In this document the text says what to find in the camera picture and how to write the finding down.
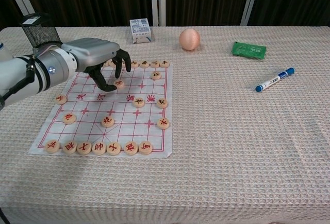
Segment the green packet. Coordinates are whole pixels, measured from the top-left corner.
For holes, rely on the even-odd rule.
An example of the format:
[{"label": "green packet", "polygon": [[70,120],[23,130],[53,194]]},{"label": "green packet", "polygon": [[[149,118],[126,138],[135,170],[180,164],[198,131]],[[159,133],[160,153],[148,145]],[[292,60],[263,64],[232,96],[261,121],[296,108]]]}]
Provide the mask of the green packet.
[{"label": "green packet", "polygon": [[233,55],[240,55],[248,58],[264,59],[266,53],[266,47],[235,42],[232,53]]}]

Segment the robotic hand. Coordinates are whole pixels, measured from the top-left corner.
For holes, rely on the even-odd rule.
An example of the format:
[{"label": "robotic hand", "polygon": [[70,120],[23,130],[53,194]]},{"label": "robotic hand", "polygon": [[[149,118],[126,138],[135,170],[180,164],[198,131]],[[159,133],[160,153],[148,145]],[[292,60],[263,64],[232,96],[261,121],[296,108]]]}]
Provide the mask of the robotic hand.
[{"label": "robotic hand", "polygon": [[35,55],[0,62],[0,110],[65,82],[75,72],[88,73],[103,91],[114,91],[116,86],[108,85],[101,73],[109,59],[116,65],[116,78],[120,76],[122,60],[130,72],[129,54],[117,43],[97,38],[78,39],[62,44],[61,48],[50,45]]}]

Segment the paper chess board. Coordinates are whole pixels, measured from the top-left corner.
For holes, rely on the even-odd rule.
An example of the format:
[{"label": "paper chess board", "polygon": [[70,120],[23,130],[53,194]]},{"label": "paper chess board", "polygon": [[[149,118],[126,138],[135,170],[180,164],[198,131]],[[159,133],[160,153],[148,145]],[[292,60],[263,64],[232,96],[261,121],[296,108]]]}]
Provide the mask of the paper chess board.
[{"label": "paper chess board", "polygon": [[[161,73],[161,79],[151,79],[151,73],[154,71]],[[103,68],[102,74],[108,84],[117,80],[114,77],[114,68]],[[77,73],[67,82],[62,92],[68,101],[63,105],[54,106],[29,153],[48,154],[44,146],[52,139],[58,140],[61,144],[59,151],[54,155],[66,155],[62,151],[62,145],[70,140],[78,144],[84,141],[92,144],[103,141],[106,145],[116,141],[122,148],[128,141],[139,144],[148,140],[153,145],[151,154],[137,153],[129,156],[121,151],[116,157],[168,157],[172,153],[172,125],[170,124],[166,130],[161,130],[156,123],[161,117],[172,120],[172,65],[156,69],[138,67],[131,72],[123,69],[119,79],[124,82],[123,89],[104,92],[87,74]],[[145,105],[142,108],[133,106],[132,102],[136,97],[144,99]],[[160,98],[168,100],[167,108],[160,109],[156,106],[156,101]],[[67,113],[77,116],[73,124],[63,123],[63,116]],[[114,118],[114,125],[105,128],[101,121],[109,115]],[[111,157],[107,153],[101,156]]]}]

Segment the white box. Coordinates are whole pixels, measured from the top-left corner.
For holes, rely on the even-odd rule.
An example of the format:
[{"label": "white box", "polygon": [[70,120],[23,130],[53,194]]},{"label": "white box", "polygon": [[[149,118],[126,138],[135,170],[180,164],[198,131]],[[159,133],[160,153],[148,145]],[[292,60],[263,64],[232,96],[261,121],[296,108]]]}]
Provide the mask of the white box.
[{"label": "white box", "polygon": [[151,31],[148,19],[129,20],[133,43],[151,42]]}]

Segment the egg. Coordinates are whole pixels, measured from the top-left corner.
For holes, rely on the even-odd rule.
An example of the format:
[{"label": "egg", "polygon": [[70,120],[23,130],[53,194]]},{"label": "egg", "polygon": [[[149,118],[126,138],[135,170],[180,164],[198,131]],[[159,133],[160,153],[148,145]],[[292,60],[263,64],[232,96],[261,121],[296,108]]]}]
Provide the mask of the egg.
[{"label": "egg", "polygon": [[180,45],[185,50],[194,50],[200,44],[200,34],[194,29],[185,29],[179,37]]}]

